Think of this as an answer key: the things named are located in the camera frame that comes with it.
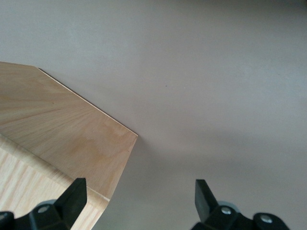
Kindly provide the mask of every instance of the light wood surface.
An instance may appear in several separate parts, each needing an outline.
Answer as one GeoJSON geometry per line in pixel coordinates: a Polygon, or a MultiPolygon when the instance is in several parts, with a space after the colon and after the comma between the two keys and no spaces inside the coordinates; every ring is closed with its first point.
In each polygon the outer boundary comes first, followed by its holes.
{"type": "Polygon", "coordinates": [[[0,62],[0,133],[112,197],[137,135],[32,66],[0,62]]]}
{"type": "MultiPolygon", "coordinates": [[[[15,218],[30,212],[45,200],[57,199],[72,179],[34,154],[0,135],[0,210],[15,218]]],[[[88,188],[88,201],[73,230],[90,230],[108,201],[88,188]]]]}

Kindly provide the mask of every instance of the wooden board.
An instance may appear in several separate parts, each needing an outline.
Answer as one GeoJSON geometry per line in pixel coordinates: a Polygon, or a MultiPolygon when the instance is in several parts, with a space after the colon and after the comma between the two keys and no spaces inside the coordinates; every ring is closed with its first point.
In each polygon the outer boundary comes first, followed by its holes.
{"type": "MultiPolygon", "coordinates": [[[[15,218],[29,213],[42,201],[57,199],[72,179],[0,135],[0,210],[15,218]]],[[[88,188],[88,201],[72,230],[90,230],[108,201],[88,188]]]]}
{"type": "Polygon", "coordinates": [[[0,133],[107,200],[137,138],[36,67],[4,62],[0,133]]]}

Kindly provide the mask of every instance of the gray wall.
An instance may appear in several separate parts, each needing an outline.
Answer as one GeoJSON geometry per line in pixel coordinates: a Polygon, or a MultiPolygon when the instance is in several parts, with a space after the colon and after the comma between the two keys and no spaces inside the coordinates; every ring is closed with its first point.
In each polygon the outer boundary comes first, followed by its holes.
{"type": "Polygon", "coordinates": [[[196,178],[305,229],[305,1],[2,0],[0,60],[140,135],[95,230],[187,230],[196,178]]]}

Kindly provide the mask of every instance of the clamp jaw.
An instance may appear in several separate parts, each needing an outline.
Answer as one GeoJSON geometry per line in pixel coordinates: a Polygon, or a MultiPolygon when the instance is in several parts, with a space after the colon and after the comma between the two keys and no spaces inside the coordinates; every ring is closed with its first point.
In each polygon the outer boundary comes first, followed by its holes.
{"type": "Polygon", "coordinates": [[[219,205],[205,180],[196,180],[195,205],[201,221],[192,230],[290,230],[273,214],[257,213],[251,220],[219,205]]]}
{"type": "Polygon", "coordinates": [[[54,204],[39,205],[17,219],[0,212],[0,230],[70,230],[86,202],[86,180],[77,178],[54,204]]]}

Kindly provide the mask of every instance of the metal bolt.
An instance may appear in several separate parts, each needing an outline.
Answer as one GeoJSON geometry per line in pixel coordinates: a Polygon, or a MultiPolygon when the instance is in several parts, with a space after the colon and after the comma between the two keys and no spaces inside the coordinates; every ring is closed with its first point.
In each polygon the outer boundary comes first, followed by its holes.
{"type": "Polygon", "coordinates": [[[273,223],[273,220],[268,215],[261,215],[260,218],[261,218],[261,220],[263,222],[266,222],[268,224],[272,224],[273,223]]]}
{"type": "Polygon", "coordinates": [[[42,206],[37,212],[38,213],[44,213],[49,209],[49,205],[42,206]]]}
{"type": "Polygon", "coordinates": [[[1,214],[0,215],[0,220],[3,220],[7,215],[8,215],[7,213],[1,214]]]}
{"type": "Polygon", "coordinates": [[[226,215],[230,215],[231,214],[231,210],[228,207],[222,207],[222,212],[226,215]]]}

